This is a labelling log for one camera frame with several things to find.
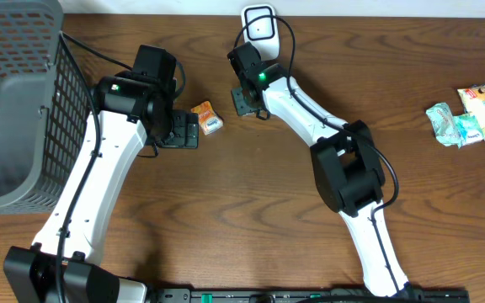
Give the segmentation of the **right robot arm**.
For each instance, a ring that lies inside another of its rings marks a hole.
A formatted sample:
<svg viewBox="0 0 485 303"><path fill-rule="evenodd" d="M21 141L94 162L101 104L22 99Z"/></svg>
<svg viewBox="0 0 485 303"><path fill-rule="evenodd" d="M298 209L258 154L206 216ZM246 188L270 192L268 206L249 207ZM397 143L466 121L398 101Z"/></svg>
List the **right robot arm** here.
<svg viewBox="0 0 485 303"><path fill-rule="evenodd" d="M290 70L266 63L250 43L235 47L227 58L241 84L235 101L280 118L308 145L317 192L346 224L366 289L375 296L400 296L408 277L387 230L382 191L385 174L393 169L376 149L368 126L330 114L301 89Z"/></svg>

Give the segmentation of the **small teal tissue pack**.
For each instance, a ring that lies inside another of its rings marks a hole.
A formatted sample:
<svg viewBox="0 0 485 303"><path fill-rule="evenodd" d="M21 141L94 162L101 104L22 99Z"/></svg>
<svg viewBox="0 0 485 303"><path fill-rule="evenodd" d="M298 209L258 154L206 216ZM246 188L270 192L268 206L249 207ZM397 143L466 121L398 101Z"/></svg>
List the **small teal tissue pack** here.
<svg viewBox="0 0 485 303"><path fill-rule="evenodd" d="M482 129L473 115L462 114L454 116L453 120L461 137L460 146L471 145L483 140Z"/></svg>

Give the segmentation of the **orange snack pack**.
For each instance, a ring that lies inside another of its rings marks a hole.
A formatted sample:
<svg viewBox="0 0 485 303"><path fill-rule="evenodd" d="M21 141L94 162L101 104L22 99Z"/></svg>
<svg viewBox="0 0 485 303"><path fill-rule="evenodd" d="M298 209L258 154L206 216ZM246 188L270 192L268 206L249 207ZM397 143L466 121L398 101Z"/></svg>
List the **orange snack pack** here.
<svg viewBox="0 0 485 303"><path fill-rule="evenodd" d="M213 109L210 101L205 101L191 109L198 115L201 130L207 136L223 127L223 119Z"/></svg>

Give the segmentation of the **light green pack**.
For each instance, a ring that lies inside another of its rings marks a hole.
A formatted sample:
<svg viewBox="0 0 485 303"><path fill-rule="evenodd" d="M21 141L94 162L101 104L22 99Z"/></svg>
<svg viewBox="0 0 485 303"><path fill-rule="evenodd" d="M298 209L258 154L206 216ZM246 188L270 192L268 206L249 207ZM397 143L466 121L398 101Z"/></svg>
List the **light green pack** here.
<svg viewBox="0 0 485 303"><path fill-rule="evenodd" d="M443 146L464 145L463 138L447 103L438 103L425 111L434 130L436 140Z"/></svg>

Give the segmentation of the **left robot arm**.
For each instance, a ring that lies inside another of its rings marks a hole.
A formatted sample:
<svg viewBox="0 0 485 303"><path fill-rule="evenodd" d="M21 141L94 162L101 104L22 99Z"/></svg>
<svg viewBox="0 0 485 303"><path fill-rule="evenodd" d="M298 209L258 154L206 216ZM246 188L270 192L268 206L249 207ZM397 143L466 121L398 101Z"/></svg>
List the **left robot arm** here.
<svg viewBox="0 0 485 303"><path fill-rule="evenodd" d="M101 268L105 236L131 164L144 146L195 149L198 116L175 109L182 64L141 45L132 68L103 77L89 95L85 138L65 188L31 247L12 246L3 272L19 302L151 302L137 279Z"/></svg>

